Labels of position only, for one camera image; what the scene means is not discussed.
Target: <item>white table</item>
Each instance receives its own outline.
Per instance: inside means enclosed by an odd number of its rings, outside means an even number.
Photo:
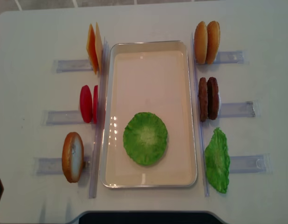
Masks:
[[[98,84],[92,72],[56,74],[52,69],[55,59],[87,58],[90,23],[98,22],[110,46],[183,41],[192,78],[191,33],[202,20],[219,21],[220,50],[248,52],[250,63],[233,74],[217,70],[219,79],[226,75],[230,81],[220,84],[221,97],[225,102],[257,99],[262,108],[260,118],[239,120],[234,130],[222,122],[229,154],[270,153],[273,174],[230,175],[226,195],[210,188],[210,197],[204,197],[198,144],[198,180],[188,189],[110,190],[99,182],[97,198],[88,199],[89,180],[69,184],[62,175],[33,174],[34,157],[61,157],[68,132],[80,133],[91,150],[91,125],[40,125],[44,110],[76,110],[81,87]],[[5,187],[0,223],[68,223],[102,210],[208,211],[227,223],[288,223],[288,3],[226,0],[4,13],[0,178]]]

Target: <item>white tray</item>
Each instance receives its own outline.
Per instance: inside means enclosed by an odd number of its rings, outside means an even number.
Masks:
[[[138,112],[159,116],[168,148],[155,165],[136,164],[123,147],[123,132]],[[186,46],[180,41],[113,46],[100,177],[109,188],[186,187],[197,178]]]

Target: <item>tray rim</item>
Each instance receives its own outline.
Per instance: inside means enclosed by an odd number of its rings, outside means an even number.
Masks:
[[[100,180],[102,182],[102,184],[109,188],[109,189],[133,189],[133,188],[188,188],[190,186],[192,186],[198,177],[198,166],[197,166],[197,154],[196,154],[196,144],[195,144],[195,131],[194,131],[194,124],[193,124],[193,106],[192,106],[192,92],[191,92],[191,79],[190,79],[190,67],[189,67],[189,57],[188,57],[188,50],[186,45],[180,41],[180,40],[175,40],[175,41],[156,41],[156,42],[130,42],[130,43],[117,43],[114,44],[113,47],[110,50],[110,58],[109,58],[109,67],[108,67],[108,71],[110,72],[110,63],[111,63],[111,55],[112,55],[112,51],[113,49],[118,46],[118,45],[136,45],[136,44],[151,44],[151,43],[164,43],[164,42],[179,42],[181,44],[184,45],[185,47],[185,51],[186,51],[186,63],[187,63],[187,74],[188,74],[188,81],[189,81],[189,91],[190,91],[190,104],[191,104],[191,117],[192,117],[192,136],[193,136],[193,146],[194,146],[194,155],[195,155],[195,167],[196,167],[196,175],[193,179],[193,181],[189,184],[174,184],[174,185],[160,185],[160,184],[141,184],[141,185],[108,185],[103,179],[102,179],[102,159],[103,159],[103,146],[104,146],[104,142],[102,144],[102,154],[101,154],[101,162],[100,162],[100,169],[99,169],[99,174],[100,174]]]

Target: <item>burger patty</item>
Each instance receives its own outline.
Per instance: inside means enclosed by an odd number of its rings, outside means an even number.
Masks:
[[[219,87],[217,79],[210,77],[207,81],[208,118],[215,120],[219,112]]]
[[[200,104],[200,120],[206,121],[208,116],[208,97],[207,97],[207,82],[206,78],[201,78],[199,81],[199,104]]]

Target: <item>red tomato slice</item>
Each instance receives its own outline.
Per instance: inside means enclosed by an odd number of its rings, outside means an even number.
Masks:
[[[97,123],[97,103],[98,103],[98,86],[93,91],[93,123]]]
[[[90,88],[87,85],[81,88],[80,109],[84,122],[90,123],[92,120],[92,96]]]

